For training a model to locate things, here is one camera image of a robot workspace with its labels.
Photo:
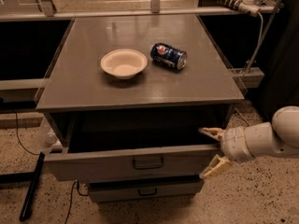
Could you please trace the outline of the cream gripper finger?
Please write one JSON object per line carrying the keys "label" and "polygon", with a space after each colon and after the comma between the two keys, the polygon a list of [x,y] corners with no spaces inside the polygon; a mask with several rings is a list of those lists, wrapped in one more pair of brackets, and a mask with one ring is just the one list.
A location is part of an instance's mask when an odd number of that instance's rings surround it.
{"label": "cream gripper finger", "polygon": [[198,132],[220,142],[225,133],[225,130],[221,128],[204,127],[204,128],[199,128]]}
{"label": "cream gripper finger", "polygon": [[230,162],[229,159],[226,157],[221,157],[216,155],[209,165],[201,172],[200,178],[201,179],[209,179],[220,175],[230,169],[233,164]]}

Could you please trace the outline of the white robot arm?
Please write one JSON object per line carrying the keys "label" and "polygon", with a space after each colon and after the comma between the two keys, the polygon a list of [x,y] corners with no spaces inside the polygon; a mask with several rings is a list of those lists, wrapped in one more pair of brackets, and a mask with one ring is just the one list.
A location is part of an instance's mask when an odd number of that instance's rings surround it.
{"label": "white robot arm", "polygon": [[271,122],[248,127],[200,128],[199,133],[218,141],[223,157],[216,155],[200,174],[209,179],[222,174],[233,163],[252,161],[269,156],[277,158],[299,157],[299,107],[285,106],[273,116]]}

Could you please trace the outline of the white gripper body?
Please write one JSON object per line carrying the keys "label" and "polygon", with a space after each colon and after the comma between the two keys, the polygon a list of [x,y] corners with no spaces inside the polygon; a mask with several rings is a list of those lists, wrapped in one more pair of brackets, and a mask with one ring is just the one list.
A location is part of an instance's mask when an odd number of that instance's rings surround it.
{"label": "white gripper body", "polygon": [[223,133],[221,151],[230,161],[242,163],[251,160],[243,127],[231,128]]}

